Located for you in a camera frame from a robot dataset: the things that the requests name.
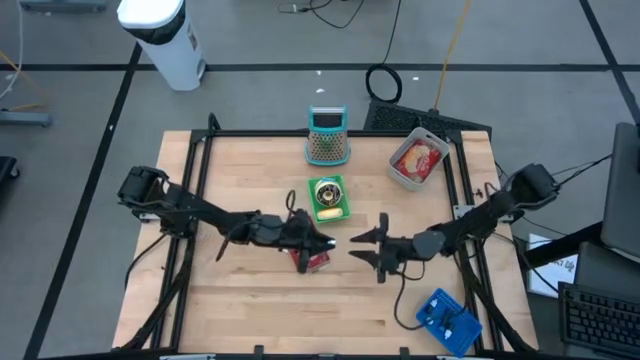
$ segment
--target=computer keyboard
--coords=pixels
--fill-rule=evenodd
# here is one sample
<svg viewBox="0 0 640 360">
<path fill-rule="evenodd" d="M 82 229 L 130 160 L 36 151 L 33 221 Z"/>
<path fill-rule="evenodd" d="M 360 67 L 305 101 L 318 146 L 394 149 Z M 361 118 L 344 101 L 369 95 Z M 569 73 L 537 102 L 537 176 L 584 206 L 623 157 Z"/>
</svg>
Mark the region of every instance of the computer keyboard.
<svg viewBox="0 0 640 360">
<path fill-rule="evenodd" d="M 560 283 L 562 341 L 595 351 L 640 355 L 640 299 Z"/>
<path fill-rule="evenodd" d="M 440 136 L 449 130 L 480 130 L 489 133 L 491 127 L 442 116 L 436 111 L 414 110 L 381 101 L 371 101 L 365 130 L 412 130 L 421 126 Z"/>
</svg>

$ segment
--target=wooden tabletop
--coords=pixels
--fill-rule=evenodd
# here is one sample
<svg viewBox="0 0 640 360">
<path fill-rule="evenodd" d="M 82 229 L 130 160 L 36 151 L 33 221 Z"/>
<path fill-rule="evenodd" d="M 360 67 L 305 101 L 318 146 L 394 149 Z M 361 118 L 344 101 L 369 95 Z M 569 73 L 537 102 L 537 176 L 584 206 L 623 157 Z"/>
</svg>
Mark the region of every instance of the wooden tabletop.
<svg viewBox="0 0 640 360">
<path fill-rule="evenodd" d="M 182 178 L 189 132 L 166 132 L 157 167 L 172 182 Z M 464 148 L 471 184 L 499 185 L 489 139 L 485 132 L 464 132 Z M 342 174 L 351 217 L 319 225 L 334 237 L 331 264 L 313 274 L 301 275 L 288 254 L 273 249 L 230 244 L 220 262 L 215 255 L 222 242 L 218 231 L 201 223 L 191 275 L 181 352 L 250 353 L 255 345 L 267 353 L 397 354 L 407 346 L 411 354 L 446 354 L 426 330 L 406 331 L 393 318 L 393 303 L 400 279 L 387 276 L 385 284 L 367 263 L 348 255 L 349 250 L 375 249 L 352 244 L 349 239 L 378 226 L 380 212 L 389 214 L 389 235 L 408 236 L 451 220 L 444 171 L 436 169 L 424 188 L 408 192 L 386 174 L 386 163 L 402 138 L 354 138 L 351 158 L 339 167 L 316 167 L 304 158 L 305 138 L 216 137 L 204 198 L 228 211 L 260 209 L 286 216 L 287 192 L 297 192 L 296 208 L 310 209 L 307 180 Z M 455 148 L 452 164 L 461 202 Z M 196 164 L 202 155 L 200 146 Z M 198 176 L 194 169 L 192 188 Z M 486 197 L 476 197 L 477 203 Z M 506 225 L 499 233 L 511 236 Z M 136 253 L 158 237 L 158 224 L 143 224 Z M 129 340 L 158 301 L 169 241 L 145 257 L 131 273 L 115 334 L 114 346 Z M 486 245 L 493 293 L 498 307 L 531 346 L 537 347 L 525 288 L 514 247 L 497 236 Z M 418 276 L 420 263 L 410 263 L 407 275 Z M 451 258 L 436 256 L 426 263 L 422 280 L 407 282 L 399 309 L 400 319 L 415 325 L 415 313 L 437 289 L 443 288 L 460 303 L 464 299 L 461 276 Z M 484 307 L 485 347 L 490 347 Z M 173 307 L 167 313 L 163 344 L 168 344 Z"/>
</svg>

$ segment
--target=teal cheese grater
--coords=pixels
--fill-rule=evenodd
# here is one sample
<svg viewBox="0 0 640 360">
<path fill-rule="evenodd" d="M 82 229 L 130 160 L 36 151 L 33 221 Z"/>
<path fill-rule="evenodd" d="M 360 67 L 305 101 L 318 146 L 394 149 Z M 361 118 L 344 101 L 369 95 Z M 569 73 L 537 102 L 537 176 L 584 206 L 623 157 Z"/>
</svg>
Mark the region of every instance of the teal cheese grater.
<svg viewBox="0 0 640 360">
<path fill-rule="evenodd" d="M 347 140 L 346 107 L 310 107 L 309 138 L 304 156 L 313 165 L 335 166 L 347 162 L 351 148 Z"/>
</svg>

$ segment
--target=white cylinder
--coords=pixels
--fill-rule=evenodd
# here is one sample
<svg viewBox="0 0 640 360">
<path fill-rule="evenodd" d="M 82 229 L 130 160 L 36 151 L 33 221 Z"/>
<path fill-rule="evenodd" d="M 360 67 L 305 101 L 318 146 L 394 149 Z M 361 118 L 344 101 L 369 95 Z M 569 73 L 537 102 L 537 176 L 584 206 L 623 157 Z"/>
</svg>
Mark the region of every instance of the white cylinder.
<svg viewBox="0 0 640 360">
<path fill-rule="evenodd" d="M 173 90 L 200 86 L 206 64 L 184 0 L 123 0 L 118 19 Z"/>
</svg>

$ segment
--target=blue container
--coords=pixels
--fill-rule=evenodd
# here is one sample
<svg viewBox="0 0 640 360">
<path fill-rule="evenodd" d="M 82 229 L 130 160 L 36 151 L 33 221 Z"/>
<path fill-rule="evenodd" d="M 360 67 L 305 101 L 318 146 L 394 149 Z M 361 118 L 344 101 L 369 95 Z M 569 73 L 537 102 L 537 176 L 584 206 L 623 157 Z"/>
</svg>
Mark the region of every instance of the blue container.
<svg viewBox="0 0 640 360">
<path fill-rule="evenodd" d="M 446 317 L 449 317 L 453 331 L 445 339 L 447 329 L 442 325 L 442 320 Z M 456 357 L 464 357 L 473 342 L 482 333 L 482 324 L 471 315 L 469 310 L 464 309 L 442 289 L 437 289 L 431 295 L 416 314 L 416 319 Z"/>
</svg>

